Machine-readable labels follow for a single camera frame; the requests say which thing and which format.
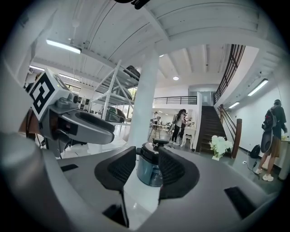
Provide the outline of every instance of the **black fisheye border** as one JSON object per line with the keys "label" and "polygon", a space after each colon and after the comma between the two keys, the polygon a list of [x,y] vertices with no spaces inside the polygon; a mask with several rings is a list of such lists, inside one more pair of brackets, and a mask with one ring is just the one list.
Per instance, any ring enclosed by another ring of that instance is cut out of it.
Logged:
{"label": "black fisheye border", "polygon": [[[2,50],[14,24],[18,20],[22,12],[25,11],[35,0],[22,0],[19,2],[5,1],[2,2],[2,10],[6,13],[0,14],[1,25],[1,37],[0,37],[0,49]],[[272,19],[281,33],[288,48],[290,47],[290,34],[289,34],[289,21],[287,21],[289,15],[289,9],[285,4],[286,1],[255,1]],[[260,231],[267,230],[276,227],[276,229],[288,228],[288,207],[290,205],[290,176],[283,182],[283,188],[280,192],[275,203],[269,208],[269,210],[258,220],[251,229],[248,231]],[[3,175],[0,170],[0,186],[1,186],[1,199],[2,199],[2,228],[6,228],[7,231],[16,231],[16,229],[29,228],[29,230],[48,231],[42,225],[37,223],[31,218],[27,212],[25,212],[17,203],[15,198],[10,193],[8,186],[5,184]]]}

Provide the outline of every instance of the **shoe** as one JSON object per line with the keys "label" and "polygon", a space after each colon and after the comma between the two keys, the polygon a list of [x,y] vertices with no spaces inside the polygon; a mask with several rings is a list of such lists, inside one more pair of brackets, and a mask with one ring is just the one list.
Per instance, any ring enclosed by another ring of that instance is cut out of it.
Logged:
{"label": "shoe", "polygon": [[271,181],[273,181],[273,179],[274,179],[274,177],[272,177],[271,174],[269,174],[269,175],[265,174],[263,176],[263,180],[265,180],[265,181],[271,182]]}
{"label": "shoe", "polygon": [[262,173],[262,169],[257,169],[257,170],[255,171],[255,173],[258,174],[258,175],[261,174],[261,173]]}

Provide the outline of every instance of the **fluorescent tube light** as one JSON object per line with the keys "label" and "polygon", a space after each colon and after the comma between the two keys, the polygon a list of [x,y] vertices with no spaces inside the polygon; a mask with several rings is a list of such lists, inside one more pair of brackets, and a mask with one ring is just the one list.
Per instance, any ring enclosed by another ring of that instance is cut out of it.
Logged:
{"label": "fluorescent tube light", "polygon": [[71,79],[71,80],[74,80],[74,81],[77,81],[78,82],[78,79],[76,78],[73,78],[73,77],[69,77],[67,75],[63,75],[63,74],[59,74],[61,77],[65,77],[65,78],[68,78],[68,79]]}
{"label": "fluorescent tube light", "polygon": [[233,104],[232,106],[230,106],[229,108],[230,109],[232,109],[232,108],[234,108],[236,105],[238,105],[238,104],[240,104],[238,101],[235,103],[235,104]]}
{"label": "fluorescent tube light", "polygon": [[59,47],[59,48],[63,48],[63,49],[69,50],[69,51],[77,53],[77,54],[81,54],[81,50],[79,48],[76,48],[76,47],[73,47],[73,46],[70,46],[70,45],[66,45],[64,43],[59,43],[59,42],[56,42],[56,41],[53,41],[53,40],[50,40],[50,39],[47,39],[46,42],[49,45],[52,45],[52,46],[55,46],[55,47]]}
{"label": "fluorescent tube light", "polygon": [[30,65],[29,67],[34,68],[34,69],[38,69],[40,71],[44,71],[45,70],[44,68],[36,67],[36,66],[33,66],[33,65]]}
{"label": "fluorescent tube light", "polygon": [[257,92],[259,89],[261,89],[264,85],[268,83],[267,79],[262,80],[262,82],[252,91],[248,94],[248,96],[252,96],[255,92]]}

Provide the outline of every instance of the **white shirt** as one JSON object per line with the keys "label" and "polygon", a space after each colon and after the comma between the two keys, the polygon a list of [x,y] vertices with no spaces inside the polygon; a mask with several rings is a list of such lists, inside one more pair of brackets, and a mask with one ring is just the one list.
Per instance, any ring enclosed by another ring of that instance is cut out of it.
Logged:
{"label": "white shirt", "polygon": [[183,115],[183,114],[180,115],[180,118],[179,118],[179,120],[177,121],[176,126],[181,127],[182,120],[184,120],[184,115]]}
{"label": "white shirt", "polygon": [[154,114],[153,115],[153,121],[158,121],[158,118],[159,118],[159,114]]}

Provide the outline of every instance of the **flower bouquet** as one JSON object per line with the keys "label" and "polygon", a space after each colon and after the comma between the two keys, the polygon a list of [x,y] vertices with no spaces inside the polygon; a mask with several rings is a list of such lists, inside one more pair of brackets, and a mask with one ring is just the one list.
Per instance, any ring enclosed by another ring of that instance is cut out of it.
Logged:
{"label": "flower bouquet", "polygon": [[232,143],[230,141],[226,141],[224,137],[218,137],[216,135],[212,136],[212,141],[209,142],[209,144],[210,150],[214,151],[214,160],[219,160],[227,149],[232,148]]}

